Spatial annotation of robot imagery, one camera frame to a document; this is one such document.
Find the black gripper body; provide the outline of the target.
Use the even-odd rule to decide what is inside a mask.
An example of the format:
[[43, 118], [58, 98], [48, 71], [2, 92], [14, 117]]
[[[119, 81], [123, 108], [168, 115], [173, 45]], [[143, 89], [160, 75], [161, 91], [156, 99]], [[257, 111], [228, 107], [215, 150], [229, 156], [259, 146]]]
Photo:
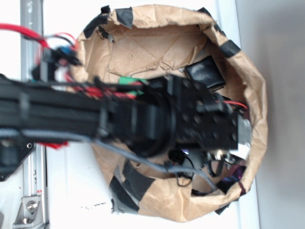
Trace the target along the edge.
[[169, 75], [167, 93], [175, 110], [175, 141], [202, 150], [238, 148], [238, 114], [204, 83]]

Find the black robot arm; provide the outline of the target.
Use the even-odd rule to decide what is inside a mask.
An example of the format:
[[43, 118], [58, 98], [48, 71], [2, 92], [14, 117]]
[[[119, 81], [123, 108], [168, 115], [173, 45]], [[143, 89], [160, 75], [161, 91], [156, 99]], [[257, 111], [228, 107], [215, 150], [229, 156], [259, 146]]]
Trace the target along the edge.
[[238, 148], [238, 113], [203, 83], [168, 75], [128, 85], [95, 80], [95, 88], [100, 98], [55, 90], [51, 83], [1, 80], [1, 138], [118, 140], [142, 157], [175, 148]]

